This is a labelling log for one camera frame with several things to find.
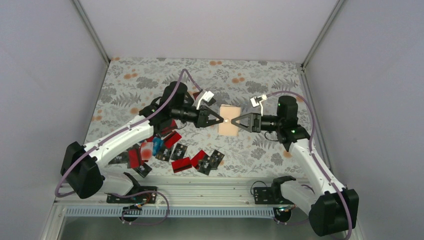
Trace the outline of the beige card holder wallet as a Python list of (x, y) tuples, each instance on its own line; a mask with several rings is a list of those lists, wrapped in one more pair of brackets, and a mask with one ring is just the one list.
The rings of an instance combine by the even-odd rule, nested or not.
[(232, 120), (240, 117), (241, 112), (241, 107), (222, 104), (219, 108), (219, 115), (223, 118), (223, 122), (218, 124), (218, 134), (227, 137), (238, 136), (239, 128), (232, 124)]

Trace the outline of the red vip card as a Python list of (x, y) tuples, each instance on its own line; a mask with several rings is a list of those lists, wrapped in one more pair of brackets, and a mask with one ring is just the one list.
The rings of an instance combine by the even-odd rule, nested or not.
[(174, 160), (171, 163), (172, 171), (176, 174), (181, 171), (192, 168), (191, 159), (189, 157), (184, 157), (178, 160)]

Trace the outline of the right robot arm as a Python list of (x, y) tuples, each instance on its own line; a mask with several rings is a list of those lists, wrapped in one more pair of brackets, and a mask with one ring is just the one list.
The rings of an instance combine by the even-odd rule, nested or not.
[(279, 97), (275, 115), (248, 113), (231, 120), (250, 133), (276, 133), (277, 141), (297, 160), (310, 184), (307, 189), (293, 176), (277, 177), (265, 194), (254, 196), (259, 198), (258, 204), (300, 208), (320, 237), (345, 232), (348, 240), (356, 226), (359, 196), (332, 174), (313, 147), (313, 135), (298, 121), (297, 100), (289, 95)]

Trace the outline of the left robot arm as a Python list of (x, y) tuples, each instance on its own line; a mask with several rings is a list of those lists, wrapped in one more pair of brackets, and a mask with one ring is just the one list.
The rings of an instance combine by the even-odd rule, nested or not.
[(155, 98), (120, 128), (92, 142), (71, 143), (60, 170), (63, 180), (80, 199), (105, 193), (134, 202), (140, 191), (135, 179), (127, 172), (108, 172), (105, 169), (108, 163), (136, 143), (162, 133), (173, 120), (193, 123), (196, 128), (222, 123), (224, 119), (210, 109), (214, 96), (209, 90), (201, 90), (192, 98), (185, 84), (171, 82), (161, 97)]

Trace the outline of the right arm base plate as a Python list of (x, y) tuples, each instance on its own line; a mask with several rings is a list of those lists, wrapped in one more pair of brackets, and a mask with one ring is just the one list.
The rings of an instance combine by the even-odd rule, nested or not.
[(252, 189), (256, 205), (293, 205), (294, 203), (282, 196), (274, 194), (270, 187), (254, 187)]

